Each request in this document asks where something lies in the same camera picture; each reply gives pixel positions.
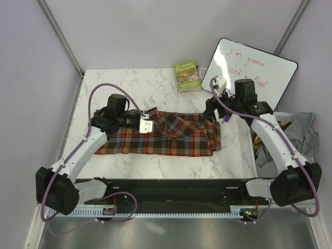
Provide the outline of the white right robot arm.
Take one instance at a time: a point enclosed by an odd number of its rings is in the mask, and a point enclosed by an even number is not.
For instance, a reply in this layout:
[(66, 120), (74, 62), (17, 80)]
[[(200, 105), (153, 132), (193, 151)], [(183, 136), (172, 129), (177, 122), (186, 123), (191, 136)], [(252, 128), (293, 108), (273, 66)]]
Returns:
[(272, 199), (278, 206), (294, 206), (298, 202), (314, 200), (320, 206), (317, 190), (322, 169), (310, 163), (290, 142), (278, 124), (269, 104), (258, 101), (251, 79), (235, 81), (235, 93), (228, 94), (227, 81), (213, 77), (210, 87), (213, 97), (205, 103), (203, 117), (211, 122), (217, 118), (237, 115), (260, 137), (278, 171), (276, 177), (248, 180), (238, 190), (238, 199), (250, 204), (256, 197)]

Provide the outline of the red brown plaid shirt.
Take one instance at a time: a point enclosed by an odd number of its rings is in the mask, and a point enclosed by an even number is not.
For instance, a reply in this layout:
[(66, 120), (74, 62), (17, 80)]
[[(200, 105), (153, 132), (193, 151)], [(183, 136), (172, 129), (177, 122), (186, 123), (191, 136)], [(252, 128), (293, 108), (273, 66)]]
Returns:
[(147, 113), (154, 121), (153, 132), (121, 128), (95, 153), (209, 157), (222, 148), (220, 123), (201, 113), (163, 112), (156, 107)]

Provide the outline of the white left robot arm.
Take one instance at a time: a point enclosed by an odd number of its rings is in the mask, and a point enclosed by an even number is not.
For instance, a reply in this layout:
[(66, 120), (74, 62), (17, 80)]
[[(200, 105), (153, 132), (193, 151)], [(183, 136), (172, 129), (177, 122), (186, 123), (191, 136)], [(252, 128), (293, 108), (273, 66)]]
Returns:
[(129, 112), (133, 100), (129, 96), (112, 94), (107, 105), (95, 114), (88, 114), (86, 134), (50, 168), (41, 167), (35, 175), (36, 199), (41, 208), (51, 208), (63, 215), (77, 205), (98, 199), (112, 202), (114, 192), (101, 179), (76, 182), (83, 167), (120, 128), (139, 129), (139, 112)]

